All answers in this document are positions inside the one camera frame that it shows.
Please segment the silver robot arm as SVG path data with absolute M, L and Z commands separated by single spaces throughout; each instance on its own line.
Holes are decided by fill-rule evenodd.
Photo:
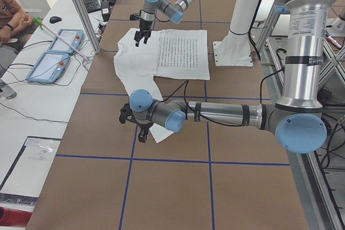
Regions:
M 151 36 L 151 26 L 157 10 L 167 16 L 170 22 L 178 24 L 184 17 L 184 12 L 193 1 L 177 0 L 174 4 L 171 4 L 167 0 L 144 0 L 143 8 L 140 12 L 133 14 L 140 19 L 139 30 L 135 32 L 134 36 L 135 46 L 139 46 L 141 39 L 144 40 L 145 44 L 147 43 Z
M 209 121 L 227 127 L 253 126 L 273 133 L 287 151 L 307 154 L 319 148 L 326 153 L 335 134 L 344 128 L 342 121 L 331 126 L 323 119 L 318 101 L 319 79 L 323 63 L 328 8 L 336 0 L 275 0 L 254 50 L 259 52 L 273 31 L 279 17 L 288 14 L 289 29 L 284 63 L 269 78 L 284 76 L 282 93 L 274 104 L 222 104 L 187 101 L 186 99 L 155 100 L 151 94 L 134 91 L 123 107 L 123 120 L 136 123 L 145 142 L 148 130 L 157 124 L 178 132 L 185 120 Z

